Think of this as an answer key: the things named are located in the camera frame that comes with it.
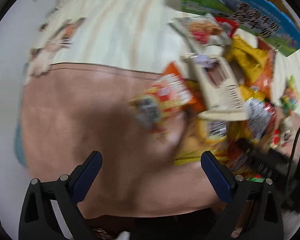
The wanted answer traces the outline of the green colourful candy packet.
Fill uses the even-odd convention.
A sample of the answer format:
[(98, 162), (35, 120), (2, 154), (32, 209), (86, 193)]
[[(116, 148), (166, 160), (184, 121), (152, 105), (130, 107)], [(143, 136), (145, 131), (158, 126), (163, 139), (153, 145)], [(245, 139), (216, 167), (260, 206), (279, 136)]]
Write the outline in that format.
[(291, 116), (298, 106), (300, 99), (299, 91), (296, 87), (295, 77), (291, 75), (286, 78), (286, 87), (280, 98), (281, 105), (285, 116)]

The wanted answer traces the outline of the orange panda snack packet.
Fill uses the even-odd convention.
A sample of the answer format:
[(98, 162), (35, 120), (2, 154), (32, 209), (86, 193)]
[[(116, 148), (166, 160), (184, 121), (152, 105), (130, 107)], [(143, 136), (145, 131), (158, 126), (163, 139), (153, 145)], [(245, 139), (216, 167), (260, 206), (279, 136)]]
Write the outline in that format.
[(169, 63), (163, 74), (130, 105), (138, 120), (152, 133), (164, 133), (164, 122), (186, 107), (200, 108), (174, 62)]

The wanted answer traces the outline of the yellow Korean cheese ramen packet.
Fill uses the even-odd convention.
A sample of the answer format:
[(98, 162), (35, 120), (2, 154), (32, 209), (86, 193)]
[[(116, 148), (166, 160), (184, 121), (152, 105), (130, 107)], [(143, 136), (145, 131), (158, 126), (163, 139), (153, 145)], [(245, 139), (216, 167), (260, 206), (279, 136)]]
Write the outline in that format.
[(244, 110), (248, 119), (234, 121), (227, 125), (228, 157), (230, 171), (246, 179), (258, 179), (258, 175), (249, 166), (249, 153), (266, 154), (274, 134), (277, 114), (275, 107), (258, 90), (240, 85), (239, 90), (244, 100)]

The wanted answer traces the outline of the red triangular snack packet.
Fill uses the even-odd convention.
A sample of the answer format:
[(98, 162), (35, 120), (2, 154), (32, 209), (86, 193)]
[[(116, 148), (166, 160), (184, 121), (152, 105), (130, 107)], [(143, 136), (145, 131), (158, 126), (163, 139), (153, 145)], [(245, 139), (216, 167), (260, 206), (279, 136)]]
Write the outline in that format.
[(216, 17), (215, 19), (230, 38), (233, 37), (236, 30), (239, 28), (239, 24), (234, 20), (223, 17)]

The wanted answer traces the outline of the white oat cookie packet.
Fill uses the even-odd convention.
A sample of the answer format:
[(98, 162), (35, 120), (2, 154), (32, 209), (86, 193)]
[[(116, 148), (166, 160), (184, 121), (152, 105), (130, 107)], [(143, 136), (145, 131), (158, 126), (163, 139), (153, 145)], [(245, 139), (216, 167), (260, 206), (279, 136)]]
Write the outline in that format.
[(208, 46), (229, 46), (231, 38), (210, 13), (203, 16), (175, 17), (169, 25), (177, 31), (193, 52)]

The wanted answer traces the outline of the yellow egg cookie packet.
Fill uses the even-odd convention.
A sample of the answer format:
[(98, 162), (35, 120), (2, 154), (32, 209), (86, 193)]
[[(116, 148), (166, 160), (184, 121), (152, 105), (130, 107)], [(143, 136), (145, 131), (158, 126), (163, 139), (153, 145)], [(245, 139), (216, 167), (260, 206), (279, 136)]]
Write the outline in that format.
[(198, 162), (205, 151), (210, 151), (222, 164), (229, 161), (226, 122), (195, 116), (181, 140), (174, 165)]

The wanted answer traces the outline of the cream chocolate stick box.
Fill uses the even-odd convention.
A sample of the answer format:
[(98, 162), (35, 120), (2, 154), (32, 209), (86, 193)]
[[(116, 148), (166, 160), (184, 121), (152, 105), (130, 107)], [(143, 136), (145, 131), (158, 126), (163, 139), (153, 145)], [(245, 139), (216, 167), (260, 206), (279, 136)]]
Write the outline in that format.
[(239, 85), (225, 58), (217, 55), (186, 54), (190, 73), (196, 78), (206, 109), (200, 119), (245, 121), (248, 119)]

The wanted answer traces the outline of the striped and pink bed sheet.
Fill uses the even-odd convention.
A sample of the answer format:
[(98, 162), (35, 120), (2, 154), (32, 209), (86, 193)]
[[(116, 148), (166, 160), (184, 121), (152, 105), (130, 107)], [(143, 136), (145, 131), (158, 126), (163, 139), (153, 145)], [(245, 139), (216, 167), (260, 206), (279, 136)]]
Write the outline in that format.
[[(200, 161), (178, 166), (174, 158), (191, 119), (206, 109), (183, 56), (225, 58), (231, 45), (193, 52), (169, 22), (199, 15), (169, 1), (71, 0), (50, 17), (29, 62), (21, 107), (29, 172), (53, 181), (100, 152), (102, 167), (78, 205), (86, 219), (179, 215), (220, 203)], [(171, 62), (200, 108), (186, 107), (164, 122), (164, 133), (152, 133), (130, 102)]]

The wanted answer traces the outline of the blue green milk carton box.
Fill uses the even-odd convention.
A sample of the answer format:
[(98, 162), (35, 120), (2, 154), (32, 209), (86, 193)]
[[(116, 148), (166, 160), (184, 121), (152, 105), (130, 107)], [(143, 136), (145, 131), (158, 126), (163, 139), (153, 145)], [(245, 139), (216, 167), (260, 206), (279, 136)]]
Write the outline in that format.
[(183, 0), (182, 11), (196, 15), (208, 12), (236, 21), (243, 30), (260, 36), (283, 55), (300, 49), (300, 31), (293, 21), (266, 0)]

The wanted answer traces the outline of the yellow foil snack packet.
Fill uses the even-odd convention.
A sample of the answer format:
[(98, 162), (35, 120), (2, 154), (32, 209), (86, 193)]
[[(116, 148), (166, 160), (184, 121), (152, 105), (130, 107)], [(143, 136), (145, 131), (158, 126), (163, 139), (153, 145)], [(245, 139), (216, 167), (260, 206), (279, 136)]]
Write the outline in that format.
[(263, 73), (268, 51), (252, 47), (239, 35), (232, 37), (230, 48), (224, 54), (228, 62), (236, 61), (250, 82), (255, 82)]

